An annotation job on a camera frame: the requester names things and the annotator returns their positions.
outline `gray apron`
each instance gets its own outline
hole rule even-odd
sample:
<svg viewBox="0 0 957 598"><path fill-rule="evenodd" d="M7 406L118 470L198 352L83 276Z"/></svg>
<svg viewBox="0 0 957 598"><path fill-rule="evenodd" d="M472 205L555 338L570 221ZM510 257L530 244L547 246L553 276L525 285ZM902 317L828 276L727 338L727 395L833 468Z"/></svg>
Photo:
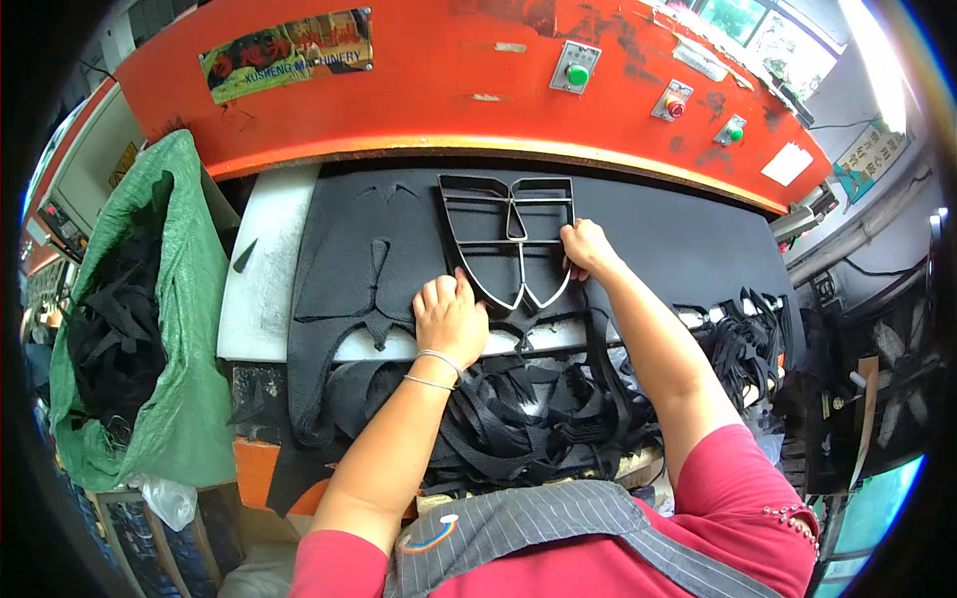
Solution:
<svg viewBox="0 0 957 598"><path fill-rule="evenodd" d="M585 534L621 538L695 596L779 596L657 532L624 488L595 480L501 490L435 507L396 540L383 595L425 596L448 579L526 546Z"/></svg>

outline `white plastic bag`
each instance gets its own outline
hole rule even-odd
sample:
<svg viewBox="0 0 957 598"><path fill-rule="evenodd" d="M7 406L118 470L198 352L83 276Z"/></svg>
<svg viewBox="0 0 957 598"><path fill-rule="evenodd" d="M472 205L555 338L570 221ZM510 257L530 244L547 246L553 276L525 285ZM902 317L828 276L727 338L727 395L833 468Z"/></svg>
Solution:
<svg viewBox="0 0 957 598"><path fill-rule="evenodd" d="M741 418L754 435L761 452L771 465L777 465L781 460L781 447L784 445L784 422L771 413L768 399L742 411Z"/></svg>
<svg viewBox="0 0 957 598"><path fill-rule="evenodd" d="M149 510L174 532L182 531L196 517L196 488L148 474L133 474L126 485L139 488Z"/></svg>

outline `hand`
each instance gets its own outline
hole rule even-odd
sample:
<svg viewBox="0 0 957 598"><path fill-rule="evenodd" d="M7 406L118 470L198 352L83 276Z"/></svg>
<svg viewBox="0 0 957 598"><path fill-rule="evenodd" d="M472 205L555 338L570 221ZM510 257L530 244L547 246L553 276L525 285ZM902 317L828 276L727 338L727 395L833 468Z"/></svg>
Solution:
<svg viewBox="0 0 957 598"><path fill-rule="evenodd" d="M419 350L430 349L465 369L476 362L488 342L485 303L476 303L472 285L461 268L425 283L412 299L415 339Z"/></svg>
<svg viewBox="0 0 957 598"><path fill-rule="evenodd" d="M560 234L565 244L563 266L571 262L571 277L575 280L584 282L589 274L601 277L622 263L605 238L605 231L590 220L576 218L575 226L566 224Z"/></svg>

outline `woman's right hand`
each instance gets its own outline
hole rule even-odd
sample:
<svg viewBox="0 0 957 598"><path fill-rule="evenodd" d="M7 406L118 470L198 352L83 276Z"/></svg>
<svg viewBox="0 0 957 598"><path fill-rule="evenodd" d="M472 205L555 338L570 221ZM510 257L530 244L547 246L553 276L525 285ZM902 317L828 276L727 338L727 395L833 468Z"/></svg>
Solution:
<svg viewBox="0 0 957 598"><path fill-rule="evenodd" d="M572 263L571 277L584 281L589 274L599 278L620 267L624 262L605 238L605 231L587 219L577 218L575 225L566 224L560 230L565 244L565 265Z"/></svg>

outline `warning sign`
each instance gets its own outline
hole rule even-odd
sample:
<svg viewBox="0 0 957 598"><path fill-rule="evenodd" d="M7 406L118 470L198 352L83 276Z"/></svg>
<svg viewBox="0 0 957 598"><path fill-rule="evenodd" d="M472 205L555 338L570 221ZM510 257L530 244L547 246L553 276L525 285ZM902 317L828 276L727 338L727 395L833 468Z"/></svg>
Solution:
<svg viewBox="0 0 957 598"><path fill-rule="evenodd" d="M199 56L212 100L372 70L370 9L329 12L243 35Z"/></svg>
<svg viewBox="0 0 957 598"><path fill-rule="evenodd" d="M107 180L107 183L110 184L110 187L116 188L120 184L120 181L126 173L129 172L129 169L133 167L133 163L136 162L136 145L130 142L130 145L126 146L126 149L122 151L122 156L120 156L120 161L117 162L117 165L113 168L113 174L110 175L110 178Z"/></svg>

